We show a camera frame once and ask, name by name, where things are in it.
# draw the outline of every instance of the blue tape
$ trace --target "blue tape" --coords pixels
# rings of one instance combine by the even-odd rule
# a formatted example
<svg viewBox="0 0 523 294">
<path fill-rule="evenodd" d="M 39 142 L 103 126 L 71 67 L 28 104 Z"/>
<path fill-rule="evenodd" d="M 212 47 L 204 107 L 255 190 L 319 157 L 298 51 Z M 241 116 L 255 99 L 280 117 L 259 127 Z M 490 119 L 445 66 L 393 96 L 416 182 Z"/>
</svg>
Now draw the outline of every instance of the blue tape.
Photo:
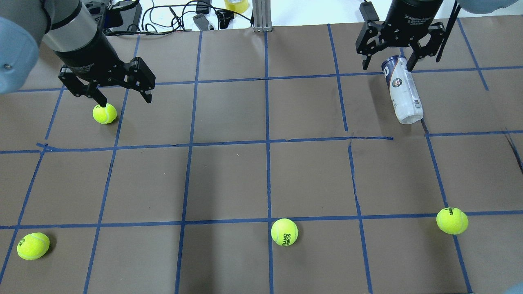
<svg viewBox="0 0 523 294">
<path fill-rule="evenodd" d="M 339 103 L 342 108 L 343 127 L 345 128 L 345 131 L 348 132 L 349 130 L 347 127 L 347 117 L 345 115 L 345 103 L 343 102 L 342 82 L 339 79 L 338 57 L 336 55 L 336 47 L 334 46 L 334 38 L 332 36 L 331 24 L 327 24 L 327 29 L 328 29 L 328 36 L 331 40 L 332 55 L 334 57 L 334 68 L 336 69 L 336 80 L 338 82 Z"/>
<path fill-rule="evenodd" d="M 468 133 L 430 133 L 428 137 L 452 137 L 452 136 L 473 136 L 473 135 L 501 135 L 501 134 L 522 134 L 523 130 L 514 131 L 491 131 L 491 132 L 468 132 Z"/>
<path fill-rule="evenodd" d="M 269 128 L 269 42 L 267 32 L 264 32 L 265 56 L 265 139 L 267 150 L 267 218 L 272 218 L 271 184 L 270 184 L 270 128 Z M 271 221 L 267 221 L 267 239 L 269 254 L 269 293 L 274 294 L 274 264 L 272 260 Z"/>
<path fill-rule="evenodd" d="M 49 134 L 51 133 L 51 128 L 53 127 L 54 118 L 56 117 L 56 112 L 58 111 L 58 105 L 60 104 L 60 101 L 62 100 L 62 95 L 64 94 L 65 86 L 62 86 L 60 89 L 60 94 L 58 94 L 58 99 L 56 100 L 56 105 L 54 106 L 53 115 L 51 116 L 51 121 L 49 122 L 49 127 L 47 128 L 46 132 L 46 140 L 49 139 Z"/>
<path fill-rule="evenodd" d="M 523 210 L 499 210 L 499 211 L 465 211 L 467 216 L 512 216 L 523 214 Z M 318 217 L 287 217 L 292 221 L 335 221 L 335 220 L 374 220 L 374 219 L 419 219 L 435 218 L 437 213 L 411 213 L 411 214 L 369 214 L 361 216 L 318 216 Z M 0 230 L 24 230 L 24 229 L 71 229 L 71 228 L 120 228 L 120 227 L 157 227 L 165 225 L 202 225 L 202 224 L 226 224 L 226 223 L 264 223 L 273 222 L 280 218 L 252 218 L 252 219 L 217 219 L 217 220 L 195 220 L 195 221 L 152 221 L 152 222 L 124 222 L 124 223 L 66 223 L 66 224 L 21 224 L 0 225 Z"/>
<path fill-rule="evenodd" d="M 467 293 L 472 293 L 472 287 L 469 281 L 469 274 L 467 273 L 467 269 L 465 268 L 465 261 L 463 260 L 463 255 L 461 255 L 461 248 L 459 246 L 458 236 L 452 235 L 452 238 L 454 239 L 454 246 L 456 247 L 456 253 L 458 254 L 458 260 L 461 267 L 461 272 L 463 273 L 463 279 L 465 280 L 465 285 L 467 286 Z"/>
<path fill-rule="evenodd" d="M 202 32 L 200 32 L 200 37 L 198 41 L 198 55 L 196 58 L 196 76 L 195 76 L 195 89 L 194 97 L 192 99 L 192 118 L 191 118 L 191 133 L 189 137 L 189 153 L 187 155 L 187 170 L 185 173 L 185 190 L 184 190 L 184 204 L 181 212 L 181 226 L 180 226 L 180 242 L 178 244 L 178 261 L 176 269 L 176 281 L 175 281 L 175 290 L 174 293 L 179 293 L 180 288 L 180 275 L 181 275 L 181 260 L 183 256 L 184 249 L 184 236 L 185 236 L 185 220 L 187 215 L 187 198 L 189 194 L 189 176 L 191 172 L 191 161 L 192 161 L 192 142 L 194 140 L 194 131 L 195 131 L 195 120 L 196 120 L 196 102 L 198 97 L 198 76 L 200 74 L 200 57 L 201 57 L 201 39 Z"/>
<path fill-rule="evenodd" d="M 139 45 L 140 45 L 140 36 L 138 36 L 137 40 L 136 40 L 136 45 L 134 47 L 134 57 L 136 57 L 136 55 L 138 53 Z M 109 191 L 109 184 L 111 182 L 112 168 L 113 168 L 113 166 L 115 164 L 116 151 L 117 151 L 116 147 L 118 146 L 118 140 L 120 139 L 120 131 L 121 131 L 121 128 L 122 128 L 123 115 L 125 114 L 127 98 L 128 97 L 129 97 L 129 89 L 126 89 L 126 93 L 125 93 L 125 96 L 123 98 L 122 110 L 120 112 L 120 119 L 118 120 L 118 129 L 116 131 L 115 143 L 114 143 L 114 146 L 112 148 L 111 163 L 109 165 L 109 171 L 107 172 L 107 180 L 106 180 L 105 187 L 104 187 L 104 195 L 102 197 L 102 201 L 101 201 L 101 205 L 100 205 L 100 213 L 98 214 L 98 223 L 97 223 L 98 226 L 96 228 L 96 233 L 95 233 L 95 237 L 94 237 L 94 240 L 93 240 L 93 249 L 91 250 L 91 257 L 89 259 L 89 266 L 87 268 L 87 275 L 86 275 L 86 278 L 85 278 L 84 291 L 83 291 L 84 294 L 87 294 L 87 291 L 89 289 L 89 282 L 90 282 L 91 272 L 93 270 L 93 263 L 94 263 L 94 259 L 95 259 L 95 255 L 96 255 L 96 247 L 98 246 L 98 237 L 100 236 L 100 224 L 101 224 L 101 221 L 102 221 L 102 219 L 104 217 L 105 203 L 106 203 L 106 200 L 107 200 L 107 192 Z"/>
<path fill-rule="evenodd" d="M 480 65 L 477 63 L 476 56 L 474 56 L 474 52 L 472 51 L 472 47 L 470 46 L 469 39 L 467 38 L 467 34 L 465 33 L 465 30 L 463 29 L 461 20 L 458 18 L 457 21 L 458 21 L 459 29 L 461 30 L 461 34 L 463 35 L 463 38 L 465 39 L 465 43 L 467 44 L 467 47 L 469 48 L 472 60 L 474 61 L 474 64 L 476 65 L 477 73 L 480 75 L 481 82 L 483 83 L 485 90 L 488 91 L 487 82 L 485 81 L 485 78 L 483 77 L 483 73 L 481 72 Z"/>
<path fill-rule="evenodd" d="M 361 207 L 358 201 L 358 193 L 356 189 L 356 180 L 354 176 L 354 159 L 353 159 L 353 149 L 352 146 L 349 145 L 348 153 L 349 153 L 349 162 L 350 162 L 350 174 L 353 180 L 353 190 L 354 190 L 354 201 L 356 202 L 356 211 L 358 213 L 359 218 L 359 230 L 360 230 L 360 238 L 361 238 L 361 249 L 363 251 L 363 263 L 365 265 L 365 275 L 367 277 L 367 287 L 369 290 L 369 293 L 372 293 L 372 279 L 370 276 L 370 266 L 369 266 L 369 257 L 367 253 L 367 241 L 365 239 L 365 230 L 363 227 L 363 218 L 361 216 Z"/>
<path fill-rule="evenodd" d="M 40 153 L 40 150 L 5 150 L 0 151 L 0 154 L 20 154 L 20 153 Z"/>
<path fill-rule="evenodd" d="M 15 244 L 16 235 L 18 233 L 19 226 L 22 223 L 22 218 L 24 217 L 24 212 L 26 210 L 27 202 L 29 201 L 29 196 L 31 195 L 31 190 L 32 190 L 32 187 L 33 187 L 33 185 L 35 183 L 36 175 L 38 174 L 38 170 L 40 168 L 40 165 L 42 163 L 43 156 L 45 155 L 45 153 L 46 153 L 45 150 L 43 150 L 40 153 L 40 158 L 38 159 L 38 163 L 36 164 L 35 172 L 33 173 L 33 176 L 31 178 L 31 182 L 29 182 L 29 187 L 27 188 L 26 196 L 24 198 L 24 203 L 22 204 L 22 209 L 20 211 L 20 214 L 18 215 L 17 227 L 15 228 L 15 230 L 13 232 L 13 237 L 11 238 L 11 242 L 9 244 L 9 249 L 7 249 L 7 254 L 6 254 L 5 259 L 4 259 L 4 264 L 2 266 L 2 271 L 0 272 L 0 284 L 2 283 L 2 279 L 4 278 L 5 268 L 7 267 L 7 262 L 9 261 L 9 257 L 11 256 L 11 251 L 13 250 L 13 246 Z"/>
</svg>

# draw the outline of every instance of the grid line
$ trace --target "grid line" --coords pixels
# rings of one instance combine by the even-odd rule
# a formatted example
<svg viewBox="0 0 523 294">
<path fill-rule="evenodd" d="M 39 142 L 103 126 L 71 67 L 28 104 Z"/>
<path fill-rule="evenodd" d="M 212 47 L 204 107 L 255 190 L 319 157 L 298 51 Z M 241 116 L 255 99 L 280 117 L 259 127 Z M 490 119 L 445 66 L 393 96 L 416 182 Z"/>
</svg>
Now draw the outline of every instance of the grid line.
<svg viewBox="0 0 523 294">
<path fill-rule="evenodd" d="M 363 251 L 363 264 L 365 265 L 365 276 L 367 277 L 367 288 L 369 293 L 372 294 L 372 279 L 370 276 L 370 266 L 369 266 L 369 257 L 367 254 L 367 241 L 365 239 L 365 230 L 363 228 L 363 218 L 361 217 L 361 207 L 358 201 L 358 193 L 356 189 L 356 180 L 354 176 L 354 159 L 353 159 L 353 149 L 351 144 L 349 144 L 348 153 L 349 153 L 349 162 L 350 162 L 350 174 L 353 180 L 353 190 L 354 190 L 354 201 L 356 202 L 356 211 L 358 213 L 359 221 L 359 231 L 361 239 L 361 249 Z"/>
<path fill-rule="evenodd" d="M 329 39 L 331 40 L 332 55 L 334 57 L 334 67 L 336 69 L 336 80 L 338 82 L 339 103 L 342 108 L 343 127 L 345 128 L 345 131 L 348 132 L 349 129 L 347 127 L 347 117 L 345 115 L 345 103 L 343 102 L 342 82 L 339 78 L 338 57 L 336 56 L 336 47 L 334 46 L 334 38 L 332 36 L 331 24 L 327 24 L 327 29 L 328 29 Z"/>
<path fill-rule="evenodd" d="M 136 57 L 136 55 L 138 53 L 139 45 L 140 45 L 140 36 L 138 36 L 136 39 L 136 45 L 134 47 L 134 57 Z M 114 144 L 114 149 L 112 151 L 111 163 L 109 164 L 109 171 L 107 172 L 107 180 L 106 180 L 105 187 L 104 187 L 104 195 L 102 197 L 102 201 L 101 201 L 101 205 L 100 205 L 100 213 L 98 215 L 98 224 L 101 224 L 102 219 L 104 217 L 105 203 L 107 200 L 107 193 L 109 192 L 109 184 L 111 182 L 112 169 L 115 164 L 116 152 L 118 150 L 116 147 L 118 146 L 118 140 L 120 139 L 120 131 L 122 128 L 123 115 L 125 114 L 128 96 L 129 96 L 129 89 L 126 89 L 125 96 L 123 98 L 122 110 L 120 112 L 120 119 L 118 120 L 118 129 L 116 130 L 115 144 Z M 93 270 L 93 263 L 94 263 L 94 259 L 95 259 L 95 255 L 96 255 L 96 247 L 98 245 L 98 237 L 100 236 L 100 228 L 101 228 L 101 226 L 96 227 L 96 233 L 95 233 L 95 237 L 93 240 L 93 249 L 91 251 L 91 256 L 89 259 L 87 275 L 85 277 L 85 284 L 84 284 L 84 291 L 83 291 L 84 294 L 87 294 L 87 291 L 89 289 L 91 272 Z"/>
<path fill-rule="evenodd" d="M 523 214 L 523 210 L 499 211 L 464 211 L 467 216 L 513 216 Z M 411 214 L 362 214 L 361 216 L 318 216 L 318 217 L 289 217 L 293 221 L 333 221 L 333 220 L 374 220 L 374 219 L 420 219 L 435 218 L 437 213 Z M 220 224 L 220 223 L 265 223 L 274 222 L 279 218 L 246 218 L 246 219 L 215 219 L 185 221 L 185 225 Z M 120 227 L 160 227 L 165 225 L 181 225 L 181 221 L 152 221 L 152 222 L 122 222 L 122 223 L 64 223 L 64 224 L 21 224 L 0 225 L 0 230 L 14 229 L 51 229 L 51 228 L 120 228 Z"/>
<path fill-rule="evenodd" d="M 430 132 L 428 130 L 427 124 L 425 123 L 424 119 L 422 119 L 422 125 L 423 125 L 423 129 L 425 130 L 425 139 L 427 140 L 427 146 L 428 146 L 428 149 L 429 149 L 430 157 L 432 159 L 432 164 L 434 166 L 434 171 L 436 173 L 436 178 L 438 179 L 438 185 L 439 185 L 439 190 L 441 192 L 441 198 L 443 200 L 444 206 L 445 207 L 449 207 L 449 204 L 447 202 L 447 195 L 445 194 L 445 189 L 443 187 L 443 181 L 441 180 L 441 174 L 439 172 L 438 163 L 436 161 L 436 156 L 434 154 L 434 149 L 433 149 L 432 143 L 430 141 L 430 136 L 429 136 Z M 458 237 L 456 235 L 453 235 L 452 238 L 453 238 L 453 241 L 454 241 L 454 246 L 456 247 L 456 253 L 458 255 L 458 260 L 459 260 L 459 264 L 460 264 L 460 267 L 461 267 L 463 280 L 464 280 L 465 285 L 467 287 L 467 292 L 468 293 L 472 293 L 472 287 L 470 285 L 469 275 L 467 273 L 467 268 L 465 266 L 465 261 L 463 260 L 463 256 L 461 255 L 461 248 L 460 248 L 460 245 L 459 245 Z"/>
<path fill-rule="evenodd" d="M 53 115 L 51 116 L 51 121 L 49 122 L 49 127 L 47 128 L 46 132 L 46 140 L 49 139 L 49 134 L 51 133 L 51 127 L 54 123 L 54 118 L 56 117 L 56 112 L 58 111 L 58 106 L 60 105 L 60 101 L 62 100 L 62 95 L 64 94 L 65 85 L 62 86 L 60 89 L 60 94 L 58 94 L 58 99 L 56 100 L 56 105 L 54 106 Z"/>
<path fill-rule="evenodd" d="M 267 151 L 267 240 L 269 254 L 269 293 L 274 294 L 274 264 L 272 259 L 272 234 L 271 234 L 271 182 L 270 182 L 270 108 L 269 108 L 269 37 L 264 32 L 264 57 L 265 57 L 265 139 Z"/>
<path fill-rule="evenodd" d="M 7 267 L 7 262 L 9 261 L 9 257 L 11 256 L 11 251 L 13 250 L 13 246 L 15 245 L 16 235 L 18 234 L 20 224 L 22 223 L 22 218 L 24 217 L 26 205 L 27 205 L 27 202 L 29 201 L 29 196 L 31 195 L 31 190 L 32 190 L 33 184 L 35 183 L 36 175 L 38 174 L 38 169 L 40 168 L 40 164 L 42 163 L 43 156 L 45 153 L 46 153 L 45 150 L 43 150 L 40 153 L 40 158 L 38 159 L 38 163 L 36 164 L 35 172 L 33 173 L 31 182 L 29 183 L 29 187 L 27 188 L 26 196 L 24 198 L 24 203 L 22 204 L 22 209 L 20 210 L 20 214 L 18 216 L 18 222 L 17 222 L 17 225 L 13 232 L 13 237 L 11 238 L 11 243 L 9 244 L 9 248 L 7 249 L 7 253 L 6 253 L 6 256 L 4 259 L 4 264 L 2 265 L 2 271 L 0 272 L 0 284 L 2 283 L 2 279 L 4 278 L 5 269 Z"/>
<path fill-rule="evenodd" d="M 488 91 L 487 82 L 485 81 L 485 78 L 483 77 L 483 73 L 481 72 L 480 65 L 477 63 L 476 56 L 474 55 L 474 51 L 472 50 L 472 47 L 470 46 L 469 39 L 467 38 L 467 34 L 465 33 L 465 30 L 463 29 L 461 20 L 459 18 L 457 18 L 456 20 L 458 21 L 458 26 L 459 26 L 459 29 L 461 30 L 461 34 L 463 35 L 463 38 L 465 39 L 465 43 L 467 44 L 467 47 L 469 48 L 470 56 L 472 57 L 472 60 L 474 61 L 474 64 L 476 65 L 477 73 L 480 75 L 481 82 L 483 83 L 485 90 Z"/>
<path fill-rule="evenodd" d="M 458 69 L 432 69 L 432 70 L 412 70 L 413 73 L 438 73 L 438 72 L 468 72 L 468 71 L 492 71 L 492 70 L 520 70 L 523 65 L 516 66 L 494 66 L 494 67 L 469 67 Z M 339 76 L 365 76 L 365 75 L 381 75 L 382 72 L 355 72 L 355 73 L 339 73 Z M 320 78 L 320 77 L 336 77 L 338 74 L 317 74 L 317 75 L 293 75 L 293 76 L 269 76 L 269 77 L 254 77 L 254 78 L 231 78 L 223 80 L 201 80 L 201 81 L 176 81 L 176 82 L 158 82 L 156 86 L 166 85 L 183 85 L 183 84 L 208 84 L 208 83 L 228 83 L 228 82 L 251 82 L 263 80 L 292 80 L 301 78 Z M 116 88 L 118 86 L 106 86 L 104 88 Z M 18 90 L 14 93 L 32 93 L 32 92 L 48 92 L 60 91 L 61 88 L 42 88 L 42 89 L 26 89 Z"/>
<path fill-rule="evenodd" d="M 187 155 L 187 170 L 185 173 L 185 190 L 184 190 L 184 204 L 181 211 L 181 226 L 180 226 L 180 241 L 178 245 L 178 261 L 176 266 L 176 280 L 174 293 L 178 294 L 180 289 L 180 276 L 181 276 L 181 260 L 183 257 L 184 249 L 184 236 L 185 236 L 185 222 L 187 215 L 187 197 L 189 194 L 189 176 L 191 172 L 191 160 L 192 160 L 192 142 L 195 133 L 195 120 L 196 120 L 196 99 L 198 97 L 198 75 L 200 73 L 200 56 L 201 56 L 201 39 L 203 32 L 200 31 L 200 37 L 198 41 L 198 55 L 196 57 L 196 75 L 195 75 L 195 89 L 194 97 L 192 100 L 192 118 L 191 118 L 191 133 L 189 137 L 189 152 Z"/>
</svg>

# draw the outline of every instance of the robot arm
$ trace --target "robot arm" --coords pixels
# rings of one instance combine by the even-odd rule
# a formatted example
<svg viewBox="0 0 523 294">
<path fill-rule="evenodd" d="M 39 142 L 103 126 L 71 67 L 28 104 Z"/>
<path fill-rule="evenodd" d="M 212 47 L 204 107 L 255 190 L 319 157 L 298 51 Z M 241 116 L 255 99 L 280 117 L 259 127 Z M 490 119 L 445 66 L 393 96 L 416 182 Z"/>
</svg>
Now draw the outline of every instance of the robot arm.
<svg viewBox="0 0 523 294">
<path fill-rule="evenodd" d="M 365 57 L 363 69 L 366 70 L 369 66 L 372 55 L 387 47 L 412 47 L 413 53 L 407 63 L 408 71 L 412 71 L 420 58 L 434 56 L 438 50 L 436 62 L 439 62 L 461 8 L 475 14 L 486 14 L 508 7 L 517 0 L 457 0 L 447 29 L 441 22 L 431 24 L 442 2 L 443 0 L 393 0 L 382 24 L 377 23 L 379 17 L 372 3 L 367 0 L 361 3 L 364 25 L 356 40 L 356 52 Z M 419 41 L 426 35 L 430 35 L 430 40 L 421 46 Z"/>
<path fill-rule="evenodd" d="M 23 85 L 43 40 L 65 63 L 59 78 L 73 95 L 105 107 L 107 98 L 98 86 L 119 85 L 151 102 L 154 74 L 140 57 L 121 61 L 80 0 L 0 0 L 0 7 L 0 93 Z"/>
</svg>

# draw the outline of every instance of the plastic container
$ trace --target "plastic container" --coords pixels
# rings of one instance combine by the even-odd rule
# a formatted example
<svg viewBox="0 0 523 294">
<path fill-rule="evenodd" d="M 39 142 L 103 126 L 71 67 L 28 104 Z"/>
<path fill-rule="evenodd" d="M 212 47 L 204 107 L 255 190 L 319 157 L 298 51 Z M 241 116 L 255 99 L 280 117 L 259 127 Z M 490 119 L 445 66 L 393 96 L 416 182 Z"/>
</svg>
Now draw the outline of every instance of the plastic container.
<svg viewBox="0 0 523 294">
<path fill-rule="evenodd" d="M 423 106 L 412 74 L 407 70 L 407 59 L 395 55 L 381 64 L 385 75 L 392 106 L 400 123 L 411 124 L 423 118 Z"/>
</svg>

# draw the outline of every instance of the logo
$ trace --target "logo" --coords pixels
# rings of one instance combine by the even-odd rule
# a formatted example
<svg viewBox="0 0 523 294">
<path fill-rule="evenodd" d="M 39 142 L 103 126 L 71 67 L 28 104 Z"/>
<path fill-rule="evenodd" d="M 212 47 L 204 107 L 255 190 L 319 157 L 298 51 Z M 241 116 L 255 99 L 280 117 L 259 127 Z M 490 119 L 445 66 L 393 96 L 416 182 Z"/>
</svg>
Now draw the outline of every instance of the logo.
<svg viewBox="0 0 523 294">
<path fill-rule="evenodd" d="M 403 81 L 400 79 L 400 78 L 395 78 L 393 81 L 392 81 L 392 86 L 394 88 L 398 88 L 399 86 L 401 86 L 401 84 L 403 84 Z"/>
<path fill-rule="evenodd" d="M 291 243 L 291 234 L 283 234 L 283 246 L 289 246 Z"/>
</svg>

